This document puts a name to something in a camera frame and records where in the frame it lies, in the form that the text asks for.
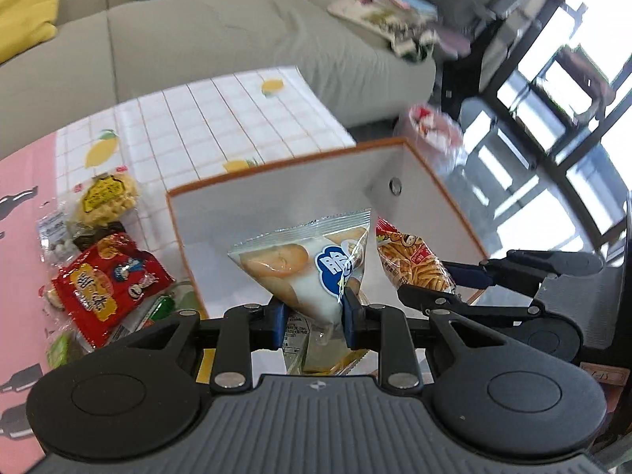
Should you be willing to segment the orange chips snack bag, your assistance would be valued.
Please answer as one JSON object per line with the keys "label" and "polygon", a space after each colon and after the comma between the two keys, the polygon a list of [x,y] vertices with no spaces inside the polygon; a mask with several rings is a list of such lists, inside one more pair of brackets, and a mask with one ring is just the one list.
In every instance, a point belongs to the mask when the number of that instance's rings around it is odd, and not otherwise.
{"label": "orange chips snack bag", "polygon": [[376,248],[387,277],[395,288],[412,285],[454,293],[456,284],[422,237],[400,232],[388,220],[377,219]]}

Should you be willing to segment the white biscuit snack bag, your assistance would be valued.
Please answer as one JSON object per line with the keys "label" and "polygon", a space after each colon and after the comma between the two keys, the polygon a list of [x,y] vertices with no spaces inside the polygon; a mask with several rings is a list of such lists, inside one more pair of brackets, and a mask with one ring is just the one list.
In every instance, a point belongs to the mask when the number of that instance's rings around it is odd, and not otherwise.
{"label": "white biscuit snack bag", "polygon": [[362,355],[346,346],[342,298],[359,293],[371,224],[369,209],[331,215],[233,245],[228,257],[307,322],[299,371],[340,374]]}

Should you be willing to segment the green sausage snack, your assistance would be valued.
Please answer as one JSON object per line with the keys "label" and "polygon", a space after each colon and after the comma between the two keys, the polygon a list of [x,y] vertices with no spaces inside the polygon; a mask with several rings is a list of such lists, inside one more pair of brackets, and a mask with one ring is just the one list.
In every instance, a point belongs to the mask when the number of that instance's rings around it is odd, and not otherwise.
{"label": "green sausage snack", "polygon": [[169,317],[175,308],[175,298],[164,292],[143,301],[123,320],[122,325],[129,333],[134,333]]}

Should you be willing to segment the red snack bag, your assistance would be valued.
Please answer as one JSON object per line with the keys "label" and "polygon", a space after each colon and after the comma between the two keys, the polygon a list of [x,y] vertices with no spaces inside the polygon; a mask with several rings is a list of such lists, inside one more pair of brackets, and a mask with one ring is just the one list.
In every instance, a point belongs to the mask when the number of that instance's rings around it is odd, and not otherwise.
{"label": "red snack bag", "polygon": [[100,348],[140,303],[174,282],[151,252],[118,232],[103,237],[62,267],[53,287],[84,339]]}

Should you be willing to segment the yellow waffle snack pack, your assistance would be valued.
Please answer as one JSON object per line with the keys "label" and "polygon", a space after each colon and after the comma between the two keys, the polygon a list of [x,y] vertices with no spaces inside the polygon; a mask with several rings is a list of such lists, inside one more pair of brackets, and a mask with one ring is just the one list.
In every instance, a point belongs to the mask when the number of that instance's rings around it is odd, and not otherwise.
{"label": "yellow waffle snack pack", "polygon": [[76,184],[66,201],[72,223],[94,228],[117,222],[137,207],[139,187],[125,166],[95,175]]}

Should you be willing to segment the orange cardboard box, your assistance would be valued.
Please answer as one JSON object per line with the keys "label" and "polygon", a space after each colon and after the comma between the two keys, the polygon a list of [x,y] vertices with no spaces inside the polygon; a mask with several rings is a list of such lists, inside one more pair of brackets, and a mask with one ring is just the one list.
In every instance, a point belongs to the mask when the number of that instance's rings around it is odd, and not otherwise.
{"label": "orange cardboard box", "polygon": [[278,230],[302,237],[304,270],[295,275],[301,302],[324,294],[340,279],[343,259],[326,254],[328,234],[310,229],[317,219],[369,211],[404,233],[422,237],[441,260],[476,264],[487,253],[444,184],[404,139],[283,160],[177,187],[167,195],[188,275],[212,318],[233,306],[269,302],[270,292],[247,274],[233,246]]}

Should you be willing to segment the pink trash bag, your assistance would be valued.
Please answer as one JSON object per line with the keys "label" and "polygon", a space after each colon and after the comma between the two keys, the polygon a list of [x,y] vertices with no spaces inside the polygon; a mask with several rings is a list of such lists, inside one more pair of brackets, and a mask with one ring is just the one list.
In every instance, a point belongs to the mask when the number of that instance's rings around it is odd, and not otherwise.
{"label": "pink trash bag", "polygon": [[433,106],[409,107],[397,119],[394,135],[406,138],[442,177],[467,162],[459,124]]}

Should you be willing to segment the black seaweed snack pack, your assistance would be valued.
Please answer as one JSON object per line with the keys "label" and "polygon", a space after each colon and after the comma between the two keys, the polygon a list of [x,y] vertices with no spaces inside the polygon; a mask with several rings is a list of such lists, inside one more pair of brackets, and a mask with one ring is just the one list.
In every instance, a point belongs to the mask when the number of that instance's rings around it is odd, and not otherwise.
{"label": "black seaweed snack pack", "polygon": [[126,230],[124,226],[117,220],[106,225],[98,225],[94,227],[79,225],[76,228],[73,243],[80,252],[84,252],[94,244],[98,243],[98,241],[104,239],[104,237],[109,237],[115,233],[125,232]]}

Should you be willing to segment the white balls snack pack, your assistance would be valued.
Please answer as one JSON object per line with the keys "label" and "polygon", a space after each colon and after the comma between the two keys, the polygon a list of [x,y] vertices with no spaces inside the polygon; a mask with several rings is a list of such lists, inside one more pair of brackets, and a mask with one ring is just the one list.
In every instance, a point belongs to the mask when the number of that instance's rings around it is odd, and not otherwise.
{"label": "white balls snack pack", "polygon": [[51,212],[36,223],[42,257],[52,264],[69,261],[75,252],[75,244],[62,210]]}

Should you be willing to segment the stack of books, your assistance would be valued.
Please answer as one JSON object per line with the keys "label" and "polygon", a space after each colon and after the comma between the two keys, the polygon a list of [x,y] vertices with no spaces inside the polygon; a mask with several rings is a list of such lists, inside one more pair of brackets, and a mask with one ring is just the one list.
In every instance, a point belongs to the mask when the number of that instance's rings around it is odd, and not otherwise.
{"label": "stack of books", "polygon": [[396,57],[422,62],[433,54],[436,6],[425,0],[337,0],[328,12],[387,41]]}

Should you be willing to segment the grey office chair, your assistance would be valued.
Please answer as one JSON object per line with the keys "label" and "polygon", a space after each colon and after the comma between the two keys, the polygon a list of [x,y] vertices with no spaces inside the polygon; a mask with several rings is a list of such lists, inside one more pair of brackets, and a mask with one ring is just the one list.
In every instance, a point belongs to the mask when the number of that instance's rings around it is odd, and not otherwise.
{"label": "grey office chair", "polygon": [[465,71],[474,93],[484,90],[510,54],[519,36],[511,16],[522,0],[438,0],[434,49],[437,75],[433,100],[440,99],[451,69]]}

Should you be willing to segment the beige sofa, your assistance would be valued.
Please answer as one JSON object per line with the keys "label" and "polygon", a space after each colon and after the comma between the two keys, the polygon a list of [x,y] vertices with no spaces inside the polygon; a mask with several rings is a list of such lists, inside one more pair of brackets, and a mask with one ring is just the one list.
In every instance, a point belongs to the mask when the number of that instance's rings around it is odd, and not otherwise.
{"label": "beige sofa", "polygon": [[132,98],[295,65],[347,127],[395,117],[433,91],[409,63],[328,12],[337,0],[60,0],[54,39],[1,66],[1,152]]}

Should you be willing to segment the yellow cushion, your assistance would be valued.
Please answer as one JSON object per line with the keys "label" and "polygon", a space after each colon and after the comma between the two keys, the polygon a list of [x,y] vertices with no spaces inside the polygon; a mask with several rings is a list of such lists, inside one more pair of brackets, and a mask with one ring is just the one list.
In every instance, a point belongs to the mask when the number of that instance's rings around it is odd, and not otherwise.
{"label": "yellow cushion", "polygon": [[54,39],[60,0],[1,0],[0,62]]}

